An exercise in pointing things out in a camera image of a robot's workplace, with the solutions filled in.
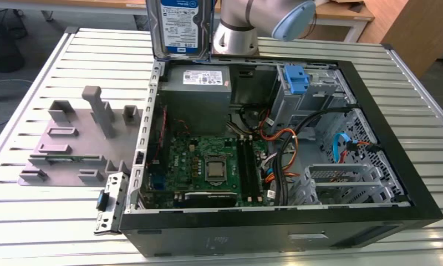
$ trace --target metal frame rail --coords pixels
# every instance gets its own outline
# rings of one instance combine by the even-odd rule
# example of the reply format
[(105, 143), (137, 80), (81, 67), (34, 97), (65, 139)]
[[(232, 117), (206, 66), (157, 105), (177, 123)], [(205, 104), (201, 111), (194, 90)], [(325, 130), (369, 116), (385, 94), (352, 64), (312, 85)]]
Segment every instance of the metal frame rail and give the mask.
[[(260, 55), (352, 61), (432, 197), (443, 211), (443, 111), (392, 50), (374, 44), (258, 39)], [(443, 265), (443, 220), (361, 249), (145, 259), (123, 236), (91, 235), (98, 188), (21, 187), (15, 183), (49, 119), (51, 100), (102, 88), (113, 108), (144, 109), (152, 68), (146, 32), (79, 29), (63, 34), (0, 135), (0, 265)]]

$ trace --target hard drive label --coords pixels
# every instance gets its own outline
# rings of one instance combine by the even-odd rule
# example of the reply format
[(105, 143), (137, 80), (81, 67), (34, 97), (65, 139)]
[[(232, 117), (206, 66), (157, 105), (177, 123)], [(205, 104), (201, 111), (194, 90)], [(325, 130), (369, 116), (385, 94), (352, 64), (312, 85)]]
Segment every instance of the hard drive label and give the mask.
[(194, 0), (161, 1), (162, 41), (170, 53), (194, 53), (198, 47), (198, 26), (193, 17), (198, 13)]

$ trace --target floor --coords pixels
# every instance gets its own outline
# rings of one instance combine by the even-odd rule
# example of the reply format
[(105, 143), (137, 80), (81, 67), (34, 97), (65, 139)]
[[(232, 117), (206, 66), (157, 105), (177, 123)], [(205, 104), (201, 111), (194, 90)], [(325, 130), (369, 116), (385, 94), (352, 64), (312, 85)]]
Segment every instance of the floor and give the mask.
[[(136, 30), (133, 17), (117, 14), (54, 12), (54, 20), (46, 22), (39, 11), (23, 10), (22, 21), (29, 36), (17, 41), (25, 58), (25, 67), (11, 74), (0, 74), (1, 79), (33, 80), (67, 26), (85, 28)], [(420, 79), (424, 87), (443, 108), (443, 67), (435, 63)], [(0, 123), (11, 115), (26, 92), (22, 82), (0, 83)]]

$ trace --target power supply label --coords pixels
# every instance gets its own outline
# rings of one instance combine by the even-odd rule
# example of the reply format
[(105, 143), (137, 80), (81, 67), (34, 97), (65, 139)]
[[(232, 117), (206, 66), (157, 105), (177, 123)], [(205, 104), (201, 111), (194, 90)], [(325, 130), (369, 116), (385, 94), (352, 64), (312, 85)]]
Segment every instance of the power supply label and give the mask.
[(184, 85), (222, 85), (220, 71), (186, 70), (182, 72)]
[(193, 17), (198, 13), (196, 0), (161, 0), (162, 41), (170, 53), (196, 53), (198, 26)]

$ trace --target white sticker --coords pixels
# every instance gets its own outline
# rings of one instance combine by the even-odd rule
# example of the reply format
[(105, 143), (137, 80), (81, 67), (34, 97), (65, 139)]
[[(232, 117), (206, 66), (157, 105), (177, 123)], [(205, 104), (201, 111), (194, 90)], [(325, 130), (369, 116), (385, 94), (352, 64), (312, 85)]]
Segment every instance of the white sticker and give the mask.
[(220, 71), (186, 70), (182, 72), (184, 85), (222, 85)]
[(273, 120), (270, 118), (265, 118), (265, 123), (273, 125)]
[(172, 7), (161, 4), (162, 41), (168, 47), (196, 48), (198, 46), (198, 28), (193, 17), (198, 7)]
[(268, 198), (274, 198), (274, 191), (273, 190), (266, 190), (266, 197)]
[(353, 17), (354, 20), (357, 21), (369, 21), (370, 18), (364, 18), (364, 17)]
[(140, 7), (140, 8), (145, 8), (144, 4), (125, 4), (126, 7)]

